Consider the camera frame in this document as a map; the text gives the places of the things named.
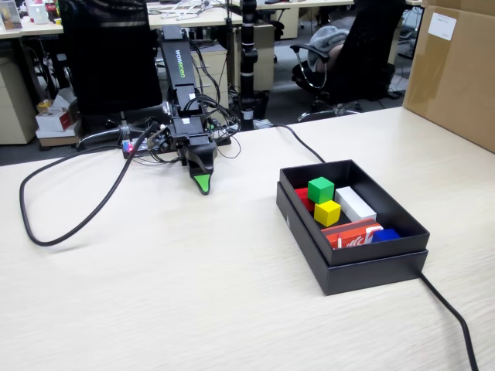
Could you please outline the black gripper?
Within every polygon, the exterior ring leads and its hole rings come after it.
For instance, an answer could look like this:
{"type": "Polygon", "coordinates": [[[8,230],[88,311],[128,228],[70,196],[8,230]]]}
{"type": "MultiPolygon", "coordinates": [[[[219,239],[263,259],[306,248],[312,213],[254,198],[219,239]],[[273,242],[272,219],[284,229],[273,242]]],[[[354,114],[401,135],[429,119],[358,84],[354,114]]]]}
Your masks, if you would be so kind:
{"type": "Polygon", "coordinates": [[[217,144],[203,129],[199,116],[176,117],[169,125],[169,145],[179,155],[183,165],[189,166],[189,177],[200,193],[210,193],[210,180],[217,157],[217,144]]]}

